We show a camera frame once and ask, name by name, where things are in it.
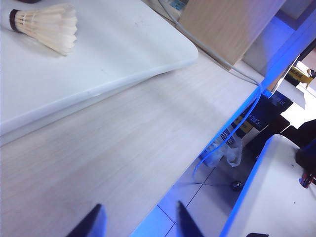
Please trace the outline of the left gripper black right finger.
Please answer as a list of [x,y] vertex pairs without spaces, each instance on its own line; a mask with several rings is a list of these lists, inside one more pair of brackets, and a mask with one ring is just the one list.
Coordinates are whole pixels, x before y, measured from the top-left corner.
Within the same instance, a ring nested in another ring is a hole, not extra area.
[[176,204],[176,232],[178,237],[203,237],[197,224],[181,201]]

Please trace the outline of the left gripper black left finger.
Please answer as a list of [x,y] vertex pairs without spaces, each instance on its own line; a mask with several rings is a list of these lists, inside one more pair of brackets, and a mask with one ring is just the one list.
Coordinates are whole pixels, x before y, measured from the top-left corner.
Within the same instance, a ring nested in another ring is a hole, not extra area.
[[67,234],[67,237],[105,237],[107,216],[102,204],[93,209]]

